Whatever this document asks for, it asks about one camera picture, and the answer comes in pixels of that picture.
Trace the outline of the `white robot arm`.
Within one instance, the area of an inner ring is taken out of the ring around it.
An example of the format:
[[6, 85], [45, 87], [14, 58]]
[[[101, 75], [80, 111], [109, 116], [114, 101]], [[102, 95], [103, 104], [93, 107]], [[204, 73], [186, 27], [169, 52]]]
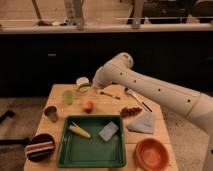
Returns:
[[133, 58], [121, 52], [96, 71], [93, 85], [103, 89], [120, 84], [185, 117], [209, 136], [202, 171], [213, 171], [213, 97], [145, 76], [132, 67]]

